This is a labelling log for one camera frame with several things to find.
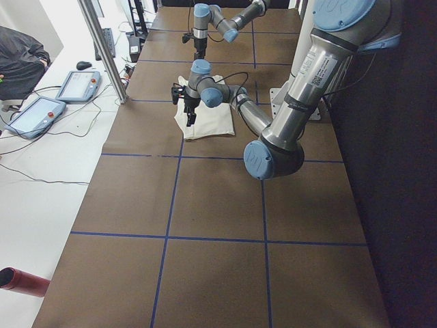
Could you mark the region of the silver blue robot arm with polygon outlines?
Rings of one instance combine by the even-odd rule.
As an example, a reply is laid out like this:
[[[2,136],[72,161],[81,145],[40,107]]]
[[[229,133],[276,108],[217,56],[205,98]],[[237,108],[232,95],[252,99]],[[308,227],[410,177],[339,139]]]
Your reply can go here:
[[[232,42],[254,18],[263,16],[268,1],[253,1],[237,16],[226,19],[219,6],[198,3],[194,27],[188,38],[199,55],[191,66],[188,83],[173,86],[172,101],[184,103],[188,123],[194,124],[200,104],[209,108],[231,105],[257,135],[244,149],[244,164],[252,177],[267,180],[297,172],[305,154],[298,142],[327,87],[350,56],[396,47],[401,36],[402,1],[316,1],[311,11],[311,46],[285,94],[275,117],[268,117],[237,85],[216,82],[204,58],[208,28]]]
[[[222,9],[218,5],[196,3],[194,5],[194,26],[192,31],[185,37],[184,42],[190,38],[194,40],[194,59],[204,59],[208,44],[208,25],[213,26],[228,43],[233,42],[241,29],[257,17],[263,16],[270,7],[271,1],[254,0],[233,18],[223,16]]]

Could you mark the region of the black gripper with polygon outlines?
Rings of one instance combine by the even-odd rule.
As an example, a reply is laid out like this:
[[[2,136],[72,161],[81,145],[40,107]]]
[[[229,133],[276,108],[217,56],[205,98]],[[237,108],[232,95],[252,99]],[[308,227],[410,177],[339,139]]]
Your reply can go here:
[[[187,127],[190,127],[195,123],[197,114],[194,112],[198,106],[199,106],[199,98],[193,98],[189,95],[185,95],[184,113],[187,113],[187,123],[186,123]]]
[[[194,54],[194,60],[203,59],[204,52],[206,51],[207,48],[207,38],[195,38],[194,44],[196,48],[196,52]]]

